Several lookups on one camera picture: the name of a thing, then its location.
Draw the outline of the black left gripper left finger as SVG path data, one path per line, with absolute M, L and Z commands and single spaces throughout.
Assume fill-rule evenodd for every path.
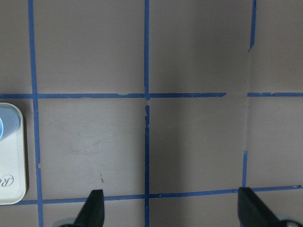
M 103 227 L 104 221 L 103 190 L 92 190 L 73 225 L 76 227 Z

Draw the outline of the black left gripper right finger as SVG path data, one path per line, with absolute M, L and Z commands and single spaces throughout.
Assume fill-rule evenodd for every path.
M 238 189 L 238 218 L 243 227 L 276 227 L 280 220 L 249 187 Z

